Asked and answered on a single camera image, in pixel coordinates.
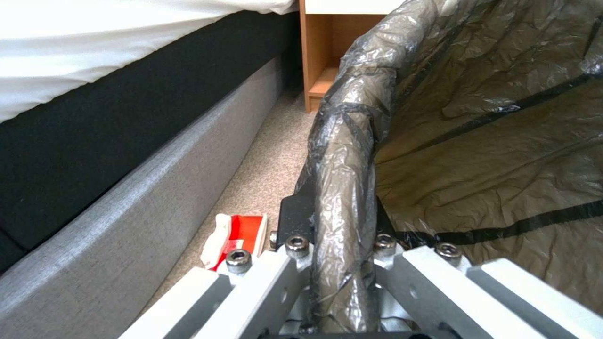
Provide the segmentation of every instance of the bolt head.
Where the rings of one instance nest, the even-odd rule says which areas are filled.
[[[373,247],[378,255],[392,255],[396,252],[396,240],[387,233],[377,234]]]
[[[461,250],[455,244],[449,242],[440,242],[436,244],[434,250],[440,257],[454,266],[461,262],[461,257],[463,256]]]
[[[310,244],[308,239],[301,235],[290,236],[285,241],[287,254],[292,258],[303,258],[310,252]]]
[[[245,273],[251,267],[251,254],[243,249],[232,250],[226,255],[226,266],[231,273]]]
[[[271,249],[276,249],[276,237],[277,237],[277,232],[275,230],[270,231],[270,248]]]

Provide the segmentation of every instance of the wooden nightstand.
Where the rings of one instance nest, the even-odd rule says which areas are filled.
[[[307,112],[318,109],[337,75],[339,59],[354,40],[399,5],[400,0],[300,0]]]

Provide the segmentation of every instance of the red and white package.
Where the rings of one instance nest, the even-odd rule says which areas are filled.
[[[216,228],[207,238],[201,262],[208,270],[215,271],[228,252],[244,249],[258,257],[264,248],[268,216],[263,215],[216,215]]]

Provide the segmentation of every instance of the beige carpet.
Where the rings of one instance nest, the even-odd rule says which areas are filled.
[[[299,86],[284,91],[264,121],[241,166],[145,309],[152,306],[192,267],[215,227],[215,215],[268,214],[268,234],[278,226],[280,200],[293,193],[306,157],[314,114],[304,109]]]

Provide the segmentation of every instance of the mattress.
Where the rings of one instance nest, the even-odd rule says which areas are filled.
[[[297,13],[240,11],[0,124],[0,270],[298,37]]]
[[[0,12],[0,122],[241,10],[294,0],[23,0]]]

